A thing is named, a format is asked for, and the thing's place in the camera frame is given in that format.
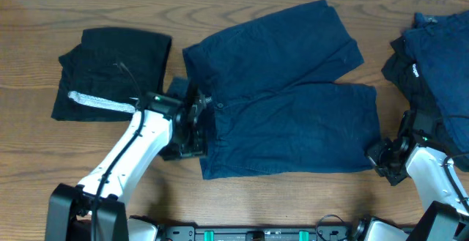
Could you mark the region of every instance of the shorts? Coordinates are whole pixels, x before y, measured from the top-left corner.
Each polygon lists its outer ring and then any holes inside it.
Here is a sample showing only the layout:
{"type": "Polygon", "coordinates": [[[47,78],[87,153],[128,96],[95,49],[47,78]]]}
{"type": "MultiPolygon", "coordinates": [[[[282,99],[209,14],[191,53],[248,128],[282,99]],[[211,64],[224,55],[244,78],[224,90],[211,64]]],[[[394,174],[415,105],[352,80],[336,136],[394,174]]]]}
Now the shorts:
{"type": "Polygon", "coordinates": [[[376,91],[333,84],[363,57],[325,0],[225,29],[183,55],[212,98],[202,116],[204,179],[371,168],[364,152],[380,139],[376,91]]]}

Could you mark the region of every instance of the table surface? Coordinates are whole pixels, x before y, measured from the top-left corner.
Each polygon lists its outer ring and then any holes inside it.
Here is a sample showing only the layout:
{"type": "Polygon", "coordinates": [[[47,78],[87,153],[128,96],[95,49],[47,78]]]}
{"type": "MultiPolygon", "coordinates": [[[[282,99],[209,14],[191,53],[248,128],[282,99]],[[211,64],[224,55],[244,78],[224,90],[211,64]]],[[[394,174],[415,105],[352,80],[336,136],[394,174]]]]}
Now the table surface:
{"type": "MultiPolygon", "coordinates": [[[[48,198],[75,185],[109,152],[127,122],[57,122],[51,118],[61,66],[57,57],[80,43],[83,29],[124,26],[173,37],[165,88],[185,76],[182,49],[226,27],[316,0],[1,0],[0,240],[41,240],[48,198]]],[[[409,28],[414,12],[450,15],[469,0],[328,0],[365,63],[339,82],[375,86],[383,136],[394,137],[408,108],[380,69],[389,42],[409,28]]],[[[459,172],[463,185],[469,174],[459,172]]],[[[323,215],[353,221],[372,214],[418,222],[421,202],[411,179],[396,187],[373,171],[291,173],[202,180],[197,159],[157,157],[128,205],[128,215],[208,225],[314,225],[323,215]]]]}

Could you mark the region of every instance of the blue shorts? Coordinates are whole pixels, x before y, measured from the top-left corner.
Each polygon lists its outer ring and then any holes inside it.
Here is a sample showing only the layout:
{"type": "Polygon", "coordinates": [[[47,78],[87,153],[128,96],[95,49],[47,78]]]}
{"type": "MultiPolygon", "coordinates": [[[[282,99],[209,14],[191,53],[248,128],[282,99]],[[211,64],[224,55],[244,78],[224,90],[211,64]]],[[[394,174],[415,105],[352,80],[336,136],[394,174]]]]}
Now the blue shorts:
{"type": "Polygon", "coordinates": [[[363,57],[325,0],[225,29],[183,55],[212,98],[201,119],[204,179],[371,168],[376,91],[332,83],[363,57]]]}
{"type": "Polygon", "coordinates": [[[469,152],[469,12],[416,14],[416,29],[404,33],[406,53],[417,61],[443,123],[462,152],[469,152]]]}

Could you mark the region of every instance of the folded clothing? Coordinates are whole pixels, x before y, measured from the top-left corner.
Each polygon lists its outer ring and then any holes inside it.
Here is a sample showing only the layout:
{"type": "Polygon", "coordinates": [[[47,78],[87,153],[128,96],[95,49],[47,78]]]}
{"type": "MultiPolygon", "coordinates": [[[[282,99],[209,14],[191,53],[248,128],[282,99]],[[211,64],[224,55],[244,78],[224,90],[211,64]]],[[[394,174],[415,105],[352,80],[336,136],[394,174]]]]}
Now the folded clothing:
{"type": "Polygon", "coordinates": [[[363,57],[325,0],[225,29],[183,55],[212,98],[201,116],[204,179],[371,168],[364,152],[380,139],[376,91],[331,84],[363,57]]]}
{"type": "Polygon", "coordinates": [[[85,29],[81,44],[59,57],[62,78],[52,118],[125,121],[141,93],[161,92],[171,38],[124,28],[85,29]]]}
{"type": "Polygon", "coordinates": [[[448,134],[469,152],[469,12],[416,15],[416,29],[404,33],[406,54],[416,60],[440,109],[448,134]]]}
{"type": "MultiPolygon", "coordinates": [[[[430,135],[445,144],[451,156],[462,154],[443,122],[439,120],[442,117],[440,109],[424,77],[421,76],[420,68],[416,66],[416,61],[405,53],[404,37],[391,42],[391,46],[395,53],[381,70],[384,77],[399,88],[409,101],[411,110],[425,111],[435,120],[434,133],[430,135]]],[[[454,159],[454,163],[462,171],[469,171],[469,158],[458,157],[454,159]]]]}

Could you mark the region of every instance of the black cable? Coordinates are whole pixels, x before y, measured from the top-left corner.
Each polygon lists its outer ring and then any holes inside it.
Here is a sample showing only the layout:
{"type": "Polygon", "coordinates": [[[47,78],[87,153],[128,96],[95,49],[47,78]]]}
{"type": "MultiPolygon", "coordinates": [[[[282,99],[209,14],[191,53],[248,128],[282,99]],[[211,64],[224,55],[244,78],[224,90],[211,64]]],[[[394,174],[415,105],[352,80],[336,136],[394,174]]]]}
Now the black cable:
{"type": "Polygon", "coordinates": [[[461,204],[466,209],[466,211],[469,212],[468,198],[464,197],[462,195],[461,190],[458,188],[456,182],[453,179],[453,176],[451,175],[451,172],[449,171],[449,164],[448,164],[450,159],[453,159],[453,158],[456,158],[456,157],[464,157],[464,156],[467,156],[467,155],[469,155],[469,152],[462,153],[462,154],[459,154],[459,155],[455,155],[453,157],[447,156],[445,158],[445,160],[443,161],[443,169],[445,170],[446,176],[448,177],[449,182],[451,183],[451,185],[453,186],[454,191],[456,192],[457,198],[459,198],[459,200],[461,201],[461,204]]]}
{"type": "MultiPolygon", "coordinates": [[[[119,69],[124,69],[124,71],[130,76],[134,83],[134,88],[137,91],[137,95],[139,96],[139,100],[137,101],[136,108],[142,101],[142,94],[139,88],[139,85],[137,84],[137,81],[133,77],[132,73],[129,71],[129,69],[123,64],[123,63],[117,63],[116,64],[119,69]]],[[[92,215],[91,215],[91,240],[95,241],[96,240],[96,231],[97,231],[97,209],[99,207],[99,202],[100,202],[100,196],[101,193],[103,192],[104,184],[107,183],[109,175],[111,174],[112,169],[115,167],[117,162],[119,162],[119,159],[124,155],[124,153],[127,151],[127,149],[132,145],[132,143],[141,135],[140,132],[144,126],[144,119],[145,119],[145,112],[144,112],[144,107],[140,107],[140,112],[141,112],[141,117],[140,117],[140,124],[135,133],[133,134],[132,138],[129,140],[129,142],[126,143],[126,145],[122,148],[122,150],[119,152],[119,154],[112,160],[111,164],[109,167],[106,169],[104,174],[101,176],[101,181],[100,184],[97,187],[96,190],[96,195],[95,199],[93,201],[92,205],[92,215]]]]}
{"type": "MultiPolygon", "coordinates": [[[[344,225],[345,227],[347,227],[347,224],[346,224],[339,216],[337,216],[337,215],[324,215],[324,216],[319,220],[319,222],[317,222],[316,229],[315,229],[315,230],[316,230],[316,235],[317,235],[317,237],[319,237],[322,241],[327,241],[327,240],[325,240],[324,237],[322,237],[322,234],[320,234],[320,233],[317,231],[317,229],[318,229],[318,227],[320,227],[320,224],[321,224],[321,222],[322,222],[324,219],[326,219],[326,218],[331,218],[331,217],[334,217],[334,218],[339,219],[339,220],[342,222],[342,225],[344,225]]],[[[338,240],[338,241],[345,241],[347,238],[348,238],[348,231],[347,231],[347,233],[345,234],[345,238],[342,238],[341,240],[338,240]]]]}

